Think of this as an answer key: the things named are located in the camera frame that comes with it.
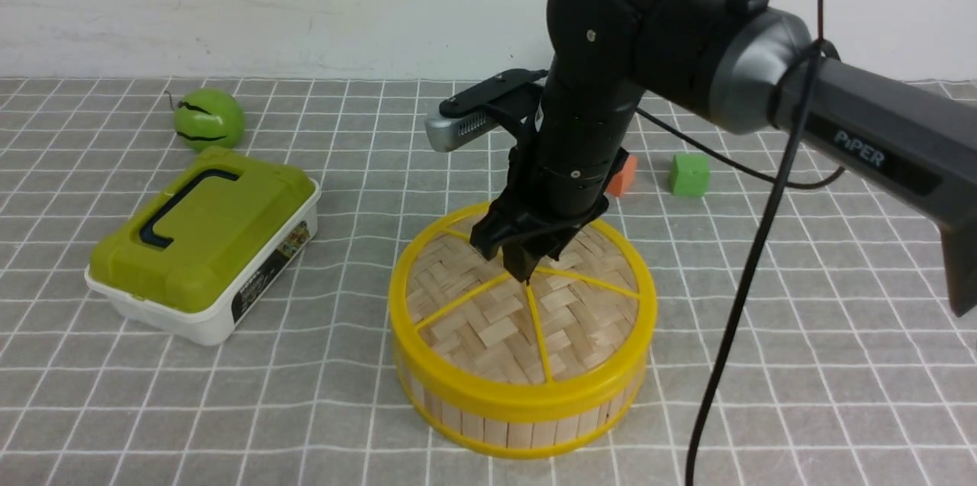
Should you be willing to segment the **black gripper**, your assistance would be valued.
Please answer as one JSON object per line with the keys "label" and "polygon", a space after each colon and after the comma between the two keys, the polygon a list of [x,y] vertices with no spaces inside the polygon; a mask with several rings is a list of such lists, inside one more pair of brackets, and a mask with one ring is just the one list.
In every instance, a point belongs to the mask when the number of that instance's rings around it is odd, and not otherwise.
{"label": "black gripper", "polygon": [[608,209],[611,154],[518,143],[508,165],[506,186],[473,225],[469,243],[486,261],[502,253],[510,276],[527,284],[542,258],[558,259]]}

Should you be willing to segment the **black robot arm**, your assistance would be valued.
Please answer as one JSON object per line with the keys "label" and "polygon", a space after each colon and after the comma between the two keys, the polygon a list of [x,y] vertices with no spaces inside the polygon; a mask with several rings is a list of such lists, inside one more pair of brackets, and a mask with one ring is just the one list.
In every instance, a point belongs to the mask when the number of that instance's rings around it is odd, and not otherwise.
{"label": "black robot arm", "polygon": [[604,191],[646,93],[731,134],[795,130],[816,59],[802,141],[931,219],[950,309],[976,294],[975,108],[833,58],[769,0],[547,0],[554,58],[506,188],[469,242],[524,282],[606,211]]}

